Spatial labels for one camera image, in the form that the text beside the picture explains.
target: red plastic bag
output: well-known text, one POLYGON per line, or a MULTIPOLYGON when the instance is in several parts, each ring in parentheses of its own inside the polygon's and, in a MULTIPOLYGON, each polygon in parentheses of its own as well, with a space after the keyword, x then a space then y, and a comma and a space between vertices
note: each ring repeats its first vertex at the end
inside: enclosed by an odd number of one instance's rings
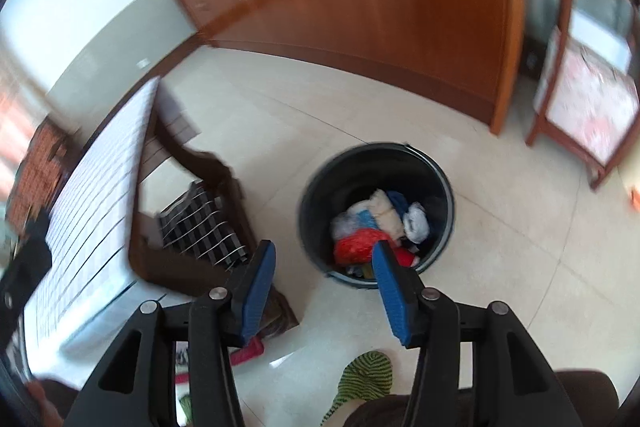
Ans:
POLYGON ((388 241, 393 244, 388 233, 382 230, 359 229, 335 243, 335 262, 341 266, 370 263, 373 246, 378 241, 388 241))

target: blue gripper pad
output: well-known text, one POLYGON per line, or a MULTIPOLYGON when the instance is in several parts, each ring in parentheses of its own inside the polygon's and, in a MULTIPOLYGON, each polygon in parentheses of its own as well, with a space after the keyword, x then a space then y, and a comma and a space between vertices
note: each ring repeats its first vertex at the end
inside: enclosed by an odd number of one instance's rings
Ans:
POLYGON ((411 337, 407 309, 398 281, 396 281, 394 274, 391 272, 391 265, 385 255, 385 248, 391 250, 386 241, 378 241, 373 247, 373 273, 378 281, 378 289, 385 305, 386 318, 391 326, 391 331, 403 346, 407 346, 411 337))
POLYGON ((372 264, 391 331, 407 349, 420 347, 430 322, 418 301, 424 288, 420 277, 413 268, 398 264, 386 241, 378 241, 373 247, 372 264))
POLYGON ((260 318, 262 317, 264 305, 267 302, 267 295, 269 294, 269 288, 271 288, 275 269, 276 249, 273 243, 268 242, 260 266, 255 274, 254 281, 252 282, 251 288, 249 288, 249 292, 242 306, 240 337, 242 338, 243 344, 246 344, 258 332, 260 318))

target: black and white checkered cloth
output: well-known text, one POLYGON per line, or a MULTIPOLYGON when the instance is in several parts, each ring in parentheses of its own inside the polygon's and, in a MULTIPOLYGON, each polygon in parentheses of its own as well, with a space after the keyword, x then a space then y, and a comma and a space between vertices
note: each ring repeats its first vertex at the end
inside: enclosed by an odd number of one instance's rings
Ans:
POLYGON ((208 256, 211 264, 231 269, 248 260, 247 249, 227 221, 223 200, 212 197, 202 182, 158 214, 163 246, 196 259, 208 256))

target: tiled floor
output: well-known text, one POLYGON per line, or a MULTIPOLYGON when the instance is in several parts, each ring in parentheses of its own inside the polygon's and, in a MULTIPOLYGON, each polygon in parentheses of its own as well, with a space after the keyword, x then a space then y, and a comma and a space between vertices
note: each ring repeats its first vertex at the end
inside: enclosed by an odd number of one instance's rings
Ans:
MULTIPOLYGON (((248 425, 319 425, 344 366, 381 349, 407 393, 417 353, 392 336, 376 291, 322 277, 296 237, 309 177, 363 141, 409 142, 456 192, 456 229, 422 276, 458 301, 509 303, 554 367, 594 367, 626 396, 640 374, 640 216, 613 175, 593 194, 584 168, 541 138, 524 144, 534 86, 522 82, 503 134, 412 93, 285 58, 201 48, 166 81, 202 133, 191 143, 231 165, 258 237, 274 241, 275 282, 301 325, 235 369, 248 425)), ((165 163, 145 182, 158 210, 188 177, 165 163)), ((470 383, 463 350, 461 384, 470 383)))

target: green striped sock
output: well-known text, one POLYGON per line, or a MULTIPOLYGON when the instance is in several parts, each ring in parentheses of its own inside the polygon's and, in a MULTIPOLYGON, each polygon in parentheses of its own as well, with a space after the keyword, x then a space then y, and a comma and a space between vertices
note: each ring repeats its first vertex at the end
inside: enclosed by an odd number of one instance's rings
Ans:
POLYGON ((342 404, 349 400, 374 400, 387 396, 391 391, 393 372, 391 360, 379 351, 367 351, 344 368, 338 382, 338 394, 335 395, 331 409, 324 415, 322 423, 342 404))
POLYGON ((193 422, 193 414, 191 413, 191 396, 189 394, 185 394, 180 399, 180 405, 182 406, 184 415, 187 418, 187 424, 193 422))

